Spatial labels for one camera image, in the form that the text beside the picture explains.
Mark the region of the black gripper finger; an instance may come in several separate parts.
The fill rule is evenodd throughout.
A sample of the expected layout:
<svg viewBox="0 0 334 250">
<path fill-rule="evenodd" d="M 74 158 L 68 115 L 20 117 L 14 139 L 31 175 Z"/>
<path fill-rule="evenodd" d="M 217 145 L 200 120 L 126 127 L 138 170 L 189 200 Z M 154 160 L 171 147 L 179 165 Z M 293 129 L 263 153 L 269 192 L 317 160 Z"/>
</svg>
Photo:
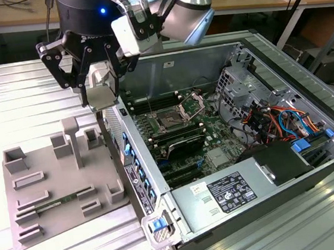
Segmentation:
<svg viewBox="0 0 334 250">
<path fill-rule="evenodd" d="M 109 77 L 111 78 L 110 89 L 115 97 L 119 95 L 119 82 L 127 72 L 133 72 L 137 65 L 137 56 L 125 56 L 121 47 L 106 43 L 105 52 L 108 57 Z"/>
<path fill-rule="evenodd" d="M 82 106 L 89 105 L 85 87 L 86 77 L 92 64 L 93 47 L 88 42 L 82 42 L 81 36 L 65 36 L 51 43 L 39 43 L 36 50 L 40 60 L 47 67 L 56 82 L 63 89 L 68 87 L 81 96 Z M 71 55 L 71 72 L 65 72 L 61 67 L 63 52 Z"/>
</svg>

